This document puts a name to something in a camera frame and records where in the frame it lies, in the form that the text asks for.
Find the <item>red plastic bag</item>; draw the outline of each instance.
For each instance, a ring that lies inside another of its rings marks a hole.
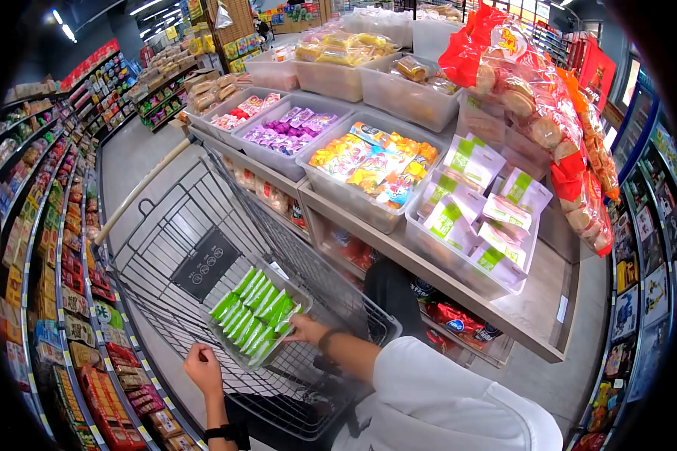
[[[439,66],[452,82],[501,105],[513,127],[547,150],[566,177],[586,168],[582,130],[567,87],[509,14],[480,4],[473,27],[451,35]]]
[[[569,225],[590,249],[604,257],[612,251],[614,232],[602,203],[597,177],[591,171],[585,171],[578,177],[568,179],[554,163],[550,163],[549,168],[551,184]]]

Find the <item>orange snack package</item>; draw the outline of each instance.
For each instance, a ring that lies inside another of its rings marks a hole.
[[[574,76],[574,71],[567,72],[557,68],[557,73],[567,84],[569,96],[572,99],[577,116],[584,133],[583,140],[587,149],[589,164],[602,185],[602,192],[613,201],[619,200],[619,179],[616,175],[614,158],[604,146],[604,130],[599,121],[599,112],[593,103],[584,94],[579,82]]]
[[[501,105],[513,127],[547,150],[566,177],[587,165],[582,129],[565,83],[509,14],[481,3],[451,35],[439,66],[448,78]]]
[[[568,179],[553,162],[549,168],[551,184],[569,225],[598,256],[609,254],[614,243],[614,232],[602,203],[597,177],[587,170],[580,176]]]

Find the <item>shopping cart handle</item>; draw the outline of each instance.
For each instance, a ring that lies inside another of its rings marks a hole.
[[[166,166],[170,164],[171,161],[173,161],[178,155],[180,155],[186,147],[188,147],[192,142],[196,140],[196,137],[194,135],[189,135],[188,138],[182,140],[176,147],[173,148],[170,152],[168,152],[168,155],[163,157],[156,167],[153,168],[151,172],[149,172],[145,177],[143,177],[143,180],[133,188],[130,194],[128,194],[127,198],[123,203],[120,204],[118,209],[113,213],[108,222],[105,223],[103,228],[100,230],[98,233],[98,236],[95,238],[95,244],[100,245],[105,237],[108,236],[108,233],[110,233],[110,230],[112,227],[115,225],[115,223],[120,219],[120,217],[123,215],[123,213],[126,212],[129,206],[135,201],[135,199],[143,192],[143,190],[148,186],[149,183],[153,181],[153,179],[165,169]]]

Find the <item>plastic bin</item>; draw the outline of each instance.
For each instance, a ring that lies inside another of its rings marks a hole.
[[[261,269],[263,273],[268,277],[273,285],[279,290],[286,290],[286,294],[288,294],[291,297],[291,300],[295,303],[301,304],[303,306],[303,312],[307,313],[309,310],[311,310],[311,307],[313,306],[313,298],[310,297],[306,292],[304,292],[302,289],[300,289],[298,286],[294,285],[291,281],[289,281],[287,278],[283,277],[282,275],[279,274],[278,271],[273,269],[269,264],[267,264],[265,261],[262,259],[249,254],[246,256],[248,260],[251,261],[253,266],[255,266],[256,269]],[[240,352],[240,347],[237,347],[233,342],[226,337],[226,334],[223,333],[223,329],[219,326],[220,321],[217,321],[213,319],[210,315],[206,315],[206,323],[208,324],[208,327],[210,330],[213,332],[213,334],[218,338],[218,341],[221,342],[223,345],[223,349],[231,356],[233,357],[233,360],[240,365],[244,370],[246,371],[255,371],[262,366],[266,366],[267,364],[271,363],[273,359],[275,359],[279,353],[281,352],[281,348],[285,346],[282,341],[284,338],[288,337],[291,333],[293,333],[293,330],[295,329],[295,326],[291,326],[289,330],[286,331],[283,335],[281,335],[279,338],[276,339],[276,342],[273,344],[271,347],[271,350],[268,352],[266,357],[263,359],[260,359],[258,362],[255,364],[249,366],[248,362],[251,360],[251,356],[247,356],[245,354],[242,354]]]
[[[274,61],[275,50],[269,50],[244,62],[254,86],[292,91],[298,89],[294,60]]]
[[[304,91],[317,92],[326,97],[349,102],[358,102],[364,97],[358,67],[296,60],[296,75]]]
[[[206,133],[213,136],[215,139],[219,141],[225,142],[234,149],[240,149],[241,143],[238,142],[238,140],[236,140],[231,134],[233,130],[224,130],[220,127],[217,127],[211,123],[211,119],[216,115],[223,116],[224,114],[230,113],[231,110],[235,110],[235,108],[238,108],[239,104],[243,103],[248,97],[252,95],[255,95],[256,97],[259,97],[261,99],[265,99],[266,96],[271,94],[272,92],[277,92],[278,94],[280,94],[281,99],[289,95],[288,92],[279,91],[278,89],[250,87],[244,89],[241,92],[238,92],[237,94],[232,95],[231,97],[228,97],[225,100],[225,102],[219,104],[217,107],[211,110],[208,110],[206,114],[200,117],[201,121],[203,121],[203,123],[206,124],[207,127]],[[271,110],[271,108],[275,107],[277,104],[278,102],[272,104],[268,109]],[[248,121],[244,122],[243,124],[241,124],[241,126],[236,127],[234,130],[238,130],[239,128],[243,127],[247,122]]]
[[[409,53],[396,53],[359,68],[364,103],[439,133],[456,117],[459,92],[442,94],[429,86],[388,74],[390,66],[406,55]],[[432,71],[439,68],[433,61],[418,56],[415,58]]]
[[[468,255],[449,245],[419,223],[416,210],[419,207],[421,194],[424,189],[426,189],[426,185],[417,190],[406,209],[406,235],[404,236],[406,247],[441,268],[447,274],[456,277],[487,300],[491,301],[508,294],[522,293],[527,281],[526,278],[514,286],[508,286],[497,281],[494,276],[486,272],[481,266],[471,262]],[[524,271],[527,274],[531,267],[531,260],[534,256],[534,248],[536,247],[536,238],[539,234],[539,218],[532,223],[529,234],[521,245],[521,248],[526,252]]]
[[[414,43],[413,14],[406,17],[373,17],[361,14],[343,16],[343,28],[349,33],[378,33],[399,47],[411,47]]]
[[[466,136],[473,133],[506,158],[509,165],[519,167],[535,180],[541,180],[546,175],[551,159],[549,153],[507,127],[504,110],[498,104],[481,100],[467,89],[460,89],[458,102],[456,134]]]
[[[360,189],[346,185],[308,164],[308,161],[316,150],[325,147],[332,139],[341,138],[348,133],[355,122],[367,123],[387,133],[396,131],[405,138],[431,144],[439,151],[439,158],[436,159],[432,167],[438,165],[439,161],[444,157],[449,149],[449,143],[440,141],[431,133],[383,113],[357,113],[330,130],[325,136],[315,139],[298,158],[298,164],[306,171],[306,175],[311,180],[311,185],[316,193],[371,224],[377,230],[388,234],[393,232],[394,228],[403,219],[404,210],[406,210],[408,202],[399,209],[392,209],[383,203],[379,203]],[[424,180],[419,182],[417,188],[428,183],[428,181],[429,178],[425,177]]]
[[[277,102],[270,110],[258,113],[249,121],[241,124],[240,127],[235,128],[232,137],[239,143],[237,149],[243,149],[245,154],[249,157],[271,167],[271,169],[283,174],[294,182],[298,182],[303,178],[305,171],[302,167],[298,166],[296,160],[297,157],[307,152],[311,143],[299,150],[296,154],[284,155],[278,151],[259,146],[256,143],[243,139],[245,134],[253,130],[256,126],[263,125],[266,122],[278,121],[293,107],[310,108],[316,113],[334,113],[338,116],[336,122],[316,136],[314,141],[322,139],[323,136],[330,133],[332,129],[354,112],[354,109],[350,106],[334,100],[321,98],[315,95],[289,94]]]
[[[449,45],[449,36],[463,28],[463,23],[441,20],[414,20],[414,55],[438,61]]]

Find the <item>person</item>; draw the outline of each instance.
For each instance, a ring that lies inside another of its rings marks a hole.
[[[251,437],[279,451],[424,451],[456,447],[473,451],[560,450],[560,429],[542,407],[457,365],[427,345],[426,329],[410,283],[403,270],[390,260],[380,260],[367,272],[366,294],[404,327],[404,336],[384,348],[329,329],[308,315],[294,315],[290,320],[296,329],[285,341],[318,347],[344,372],[375,390],[352,410],[357,433],[352,434],[341,421],[334,421],[316,441],[306,442],[286,431],[289,421],[278,428],[254,416],[241,404],[251,405],[253,410],[257,405],[270,409],[277,404],[271,400],[278,398],[225,395],[221,366],[213,350],[196,343],[184,368],[205,397],[207,428],[229,422],[246,423]],[[314,418],[326,404],[284,399],[288,397],[283,395],[279,398],[283,403],[292,403],[297,414],[308,413]],[[210,439],[208,447],[210,451],[237,449],[234,442],[220,438]]]

